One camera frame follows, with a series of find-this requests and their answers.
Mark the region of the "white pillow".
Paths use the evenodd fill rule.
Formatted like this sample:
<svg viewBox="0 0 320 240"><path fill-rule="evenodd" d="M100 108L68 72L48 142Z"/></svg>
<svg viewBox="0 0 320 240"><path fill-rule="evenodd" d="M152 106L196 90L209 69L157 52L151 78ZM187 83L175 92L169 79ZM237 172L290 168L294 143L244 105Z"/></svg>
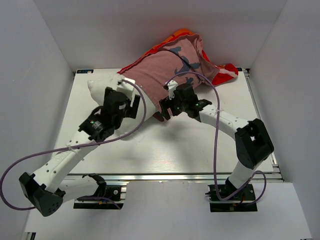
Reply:
<svg viewBox="0 0 320 240"><path fill-rule="evenodd" d="M117 87L119 86L118 82L124 78L125 76L120 75L118 73L111 73L111 74L107 74L106 76L100 79L88 80L87 85L88 85L88 89L90 91L90 95L92 99L98 105L101 106L104 103L106 88L111 88L113 90L116 90ZM151 98L147 95L146 88L143 87L141 83L138 83L137 80L135 80L135 84L141 90L143 97L145 99L145 103L146 103L145 121L148 121L149 119L152 119L152 120L154 119L157 122L160 122L160 123L163 122L164 119L160 115L158 109L152 102ZM115 133L117 135L122 135L133 130L141 122L143 114L144 114L143 101L140 100L136 118L124 118L119 129L117 129Z"/></svg>

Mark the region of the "red cartoon print pillowcase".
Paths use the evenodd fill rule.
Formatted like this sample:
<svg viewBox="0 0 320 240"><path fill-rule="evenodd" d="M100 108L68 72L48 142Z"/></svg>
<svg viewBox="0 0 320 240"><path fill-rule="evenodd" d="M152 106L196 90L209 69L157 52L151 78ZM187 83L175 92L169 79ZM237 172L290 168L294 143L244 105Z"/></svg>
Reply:
<svg viewBox="0 0 320 240"><path fill-rule="evenodd" d="M238 69L231 63L212 63L205 53L201 35L186 28L176 31L118 73L135 80L156 108L151 113L152 117L160 122L164 118L160 115L159 102L168 96L164 85L170 79L197 88L206 83L204 78L217 86L239 75Z"/></svg>

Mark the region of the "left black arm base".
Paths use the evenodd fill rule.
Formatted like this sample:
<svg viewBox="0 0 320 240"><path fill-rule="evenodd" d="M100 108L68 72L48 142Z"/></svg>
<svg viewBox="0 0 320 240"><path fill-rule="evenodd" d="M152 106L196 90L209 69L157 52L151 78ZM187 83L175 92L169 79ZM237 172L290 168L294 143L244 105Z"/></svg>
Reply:
<svg viewBox="0 0 320 240"><path fill-rule="evenodd" d="M123 186L108 184L97 174L89 174L98 184L93 195L77 198L73 203L74 209L81 210L121 210L124 205Z"/></svg>

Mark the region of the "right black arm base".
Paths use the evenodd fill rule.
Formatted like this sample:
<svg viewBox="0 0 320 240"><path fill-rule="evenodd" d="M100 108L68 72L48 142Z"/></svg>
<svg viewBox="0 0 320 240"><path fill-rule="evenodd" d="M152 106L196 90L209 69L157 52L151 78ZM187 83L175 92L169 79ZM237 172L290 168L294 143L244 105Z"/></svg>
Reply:
<svg viewBox="0 0 320 240"><path fill-rule="evenodd" d="M208 192L205 193L209 200L211 213L249 213L257 212L256 194L252 184L248 184L240 192L226 201L221 201L216 193L215 185L208 185Z"/></svg>

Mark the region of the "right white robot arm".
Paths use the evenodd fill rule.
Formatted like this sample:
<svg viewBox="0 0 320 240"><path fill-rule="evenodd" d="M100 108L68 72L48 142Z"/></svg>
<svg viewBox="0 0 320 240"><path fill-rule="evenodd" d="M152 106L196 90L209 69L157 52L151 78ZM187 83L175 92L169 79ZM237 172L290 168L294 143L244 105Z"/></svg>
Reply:
<svg viewBox="0 0 320 240"><path fill-rule="evenodd" d="M235 141L238 162L225 182L225 192L229 198L238 199L244 193L243 185L274 152L274 145L263 121L258 118L242 119L220 110L211 101L199 99L188 83L171 81L164 89L168 96L160 100L159 105L166 120L186 113L189 118L213 126Z"/></svg>

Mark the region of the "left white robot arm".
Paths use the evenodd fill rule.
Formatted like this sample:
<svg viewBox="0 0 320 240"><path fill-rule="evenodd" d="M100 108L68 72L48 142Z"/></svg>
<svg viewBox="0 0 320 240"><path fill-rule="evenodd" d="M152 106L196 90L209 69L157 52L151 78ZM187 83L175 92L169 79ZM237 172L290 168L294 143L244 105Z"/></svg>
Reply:
<svg viewBox="0 0 320 240"><path fill-rule="evenodd" d="M70 200L99 200L106 197L107 183L96 173L83 175L72 183L66 182L65 177L86 155L112 136L123 119L136 118L139 104L144 103L141 92L123 93L107 87L103 104L96 107L79 125L66 149L59 150L33 173L25 172L19 177L23 194L42 216L52 215Z"/></svg>

